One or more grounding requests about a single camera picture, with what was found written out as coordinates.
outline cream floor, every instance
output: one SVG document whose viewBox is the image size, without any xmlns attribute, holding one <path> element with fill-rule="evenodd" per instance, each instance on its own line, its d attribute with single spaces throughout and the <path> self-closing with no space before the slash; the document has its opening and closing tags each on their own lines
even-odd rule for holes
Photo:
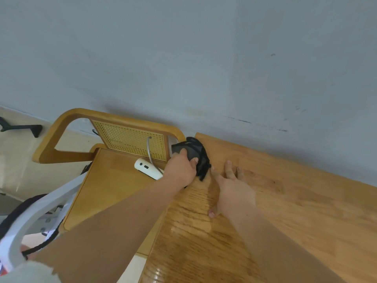
<svg viewBox="0 0 377 283">
<path fill-rule="evenodd" d="M 21 200 L 49 193 L 80 175 L 84 166 L 89 163 L 37 164 L 32 162 L 31 157 L 51 123 L 2 107 L 0 107 L 0 117 L 11 125 L 43 125 L 39 138 L 34 138 L 29 129 L 0 132 L 0 192 Z M 57 149 L 89 152 L 96 143 L 102 143 L 102 140 L 94 134 L 66 130 Z M 30 235 L 24 238 L 23 243 L 33 247 L 41 240 L 43 237 L 40 235 Z M 118 282 L 138 282 L 144 264 L 144 258 L 134 256 Z"/>
</svg>

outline fingers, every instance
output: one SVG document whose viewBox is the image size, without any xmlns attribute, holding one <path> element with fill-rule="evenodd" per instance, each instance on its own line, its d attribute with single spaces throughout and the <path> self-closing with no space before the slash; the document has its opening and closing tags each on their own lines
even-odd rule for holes
<svg viewBox="0 0 377 283">
<path fill-rule="evenodd" d="M 232 162 L 230 160 L 227 160 L 225 162 L 225 175 L 227 175 L 228 179 L 235 179 L 236 178 L 236 176 L 233 173 Z"/>
<path fill-rule="evenodd" d="M 218 216 L 219 215 L 219 209 L 217 208 L 217 205 L 212 207 L 209 211 L 208 211 L 208 216 L 213 219 L 214 217 Z"/>
<path fill-rule="evenodd" d="M 217 171 L 214 166 L 211 168 L 211 175 L 213 176 L 214 180 L 219 184 L 221 187 L 222 182 L 224 181 L 224 178 L 222 175 L 220 175 L 219 171 Z"/>
<path fill-rule="evenodd" d="M 181 151 L 179 152 L 180 155 L 184 155 L 187 157 L 187 150 L 185 148 L 181 149 Z"/>
<path fill-rule="evenodd" d="M 198 163 L 199 159 L 198 158 L 192 158 L 190 161 L 190 165 L 193 169 L 196 169 L 196 164 Z"/>
<path fill-rule="evenodd" d="M 237 167 L 237 179 L 245 182 L 245 174 L 243 173 L 243 169 L 241 167 Z"/>
</svg>

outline wooden chair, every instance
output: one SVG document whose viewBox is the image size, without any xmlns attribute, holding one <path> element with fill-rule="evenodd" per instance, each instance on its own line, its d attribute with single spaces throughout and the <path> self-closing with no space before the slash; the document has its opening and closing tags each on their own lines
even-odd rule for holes
<svg viewBox="0 0 377 283">
<path fill-rule="evenodd" d="M 104 144 L 94 145 L 90 152 L 56 150 L 55 146 L 68 124 L 79 118 L 87 118 L 91 121 Z M 9 248 L 19 250 L 18 241 L 21 243 L 22 239 L 20 233 L 25 232 L 27 226 L 38 218 L 35 213 L 44 214 L 53 205 L 59 204 L 59 200 L 68 202 L 64 206 L 66 216 L 59 228 L 60 232 L 65 232 L 154 181 L 134 168 L 134 163 L 140 157 L 148 159 L 146 145 L 148 137 L 152 137 L 149 145 L 154 164 L 162 169 L 170 158 L 168 138 L 173 137 L 179 142 L 185 141 L 185 136 L 178 128 L 160 123 L 82 108 L 72 109 L 62 114 L 50 127 L 36 149 L 33 161 L 41 164 L 93 161 L 92 165 L 86 175 L 77 177 L 32 204 L 29 209 L 32 210 L 33 215 L 23 214 L 14 222 L 12 230 L 7 233 L 8 237 L 5 237 L 2 242 L 3 250 Z M 149 255 L 162 218 L 163 215 L 140 246 L 138 255 L 143 257 Z M 12 253 L 8 250 L 7 256 L 12 257 Z M 18 254 L 17 258 L 9 260 L 8 266 L 15 267 L 22 260 L 21 254 Z"/>
</svg>

